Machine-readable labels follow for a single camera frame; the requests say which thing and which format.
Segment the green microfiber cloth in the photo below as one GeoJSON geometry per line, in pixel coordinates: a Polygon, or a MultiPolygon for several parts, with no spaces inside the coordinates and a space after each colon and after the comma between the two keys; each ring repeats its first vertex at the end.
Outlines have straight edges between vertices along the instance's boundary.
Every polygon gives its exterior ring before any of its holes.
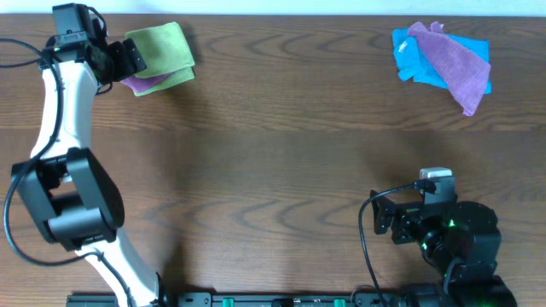
{"type": "Polygon", "coordinates": [[[154,78],[176,72],[195,64],[183,30],[176,22],[127,32],[147,68],[137,72],[137,78],[154,78]]]}

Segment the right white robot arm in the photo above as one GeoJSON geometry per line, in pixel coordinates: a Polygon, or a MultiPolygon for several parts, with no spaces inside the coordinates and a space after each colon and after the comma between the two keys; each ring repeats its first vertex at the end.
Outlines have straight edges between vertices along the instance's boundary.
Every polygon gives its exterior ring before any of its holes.
{"type": "Polygon", "coordinates": [[[391,306],[515,306],[517,302],[495,274],[502,237],[489,207],[459,201],[447,189],[421,192],[421,201],[396,204],[388,192],[370,192],[374,228],[392,231],[396,245],[415,242],[422,258],[441,276],[432,285],[406,287],[391,306]]]}

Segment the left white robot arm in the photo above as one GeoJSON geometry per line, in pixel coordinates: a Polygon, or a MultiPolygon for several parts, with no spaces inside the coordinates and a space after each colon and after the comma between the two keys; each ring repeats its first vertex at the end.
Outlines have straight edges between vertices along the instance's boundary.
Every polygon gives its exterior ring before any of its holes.
{"type": "Polygon", "coordinates": [[[131,39],[109,43],[92,7],[52,9],[57,33],[37,52],[45,85],[42,125],[31,157],[13,166],[9,195],[19,195],[43,238],[88,261],[109,294],[73,294],[70,306],[173,306],[160,275],[137,254],[113,180],[91,152],[93,101],[146,64],[131,39]]]}

